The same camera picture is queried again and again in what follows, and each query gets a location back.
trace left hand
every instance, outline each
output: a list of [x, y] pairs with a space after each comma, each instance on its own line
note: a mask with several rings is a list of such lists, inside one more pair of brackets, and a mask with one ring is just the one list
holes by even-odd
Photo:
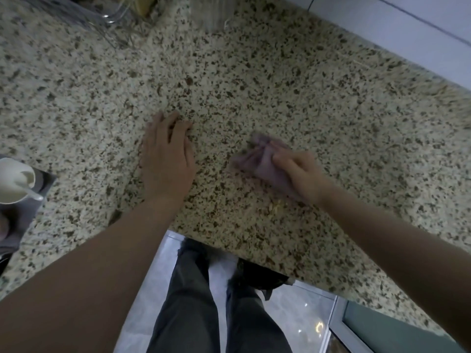
[[[190, 121], [177, 121], [179, 113], [166, 118], [158, 112], [148, 125], [141, 155], [142, 181], [146, 200], [164, 199], [180, 207], [195, 179], [196, 165], [186, 136]], [[170, 134], [170, 126], [175, 127]]]

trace kitchen counter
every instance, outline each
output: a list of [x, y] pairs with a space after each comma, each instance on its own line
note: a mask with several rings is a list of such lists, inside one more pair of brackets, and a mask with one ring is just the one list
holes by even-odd
[[10, 9], [0, 11], [0, 153], [58, 181], [0, 297], [141, 201], [144, 126], [175, 108], [195, 124], [199, 170], [174, 231], [441, 332], [324, 213], [228, 158], [266, 131], [314, 151], [362, 200], [470, 251], [468, 91], [281, 0], [243, 0], [231, 30], [212, 36], [172, 0], [138, 50], [117, 51]]

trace white mug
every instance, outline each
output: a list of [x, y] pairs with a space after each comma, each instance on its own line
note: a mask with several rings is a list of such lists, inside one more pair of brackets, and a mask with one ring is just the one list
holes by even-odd
[[36, 174], [31, 166], [4, 157], [0, 159], [0, 204], [14, 204], [26, 197], [41, 201], [42, 196], [31, 188], [36, 183]]

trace leg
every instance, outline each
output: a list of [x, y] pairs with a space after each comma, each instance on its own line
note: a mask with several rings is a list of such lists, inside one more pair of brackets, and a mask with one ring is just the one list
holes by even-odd
[[220, 353], [218, 310], [209, 290], [208, 258], [186, 239], [147, 353]]
[[255, 289], [236, 273], [227, 285], [226, 353], [292, 353], [285, 334], [263, 308]]

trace tiled floor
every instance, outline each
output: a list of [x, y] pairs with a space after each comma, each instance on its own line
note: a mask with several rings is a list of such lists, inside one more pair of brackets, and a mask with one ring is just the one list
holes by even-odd
[[[129, 311], [116, 343], [115, 353], [144, 353], [154, 323], [167, 295], [177, 250], [184, 237], [168, 231]], [[215, 260], [209, 268], [209, 287], [219, 311], [221, 351], [226, 350], [226, 287], [237, 257], [214, 251]], [[335, 296], [296, 281], [273, 291], [264, 307], [277, 322], [294, 353], [317, 353], [320, 350]]]

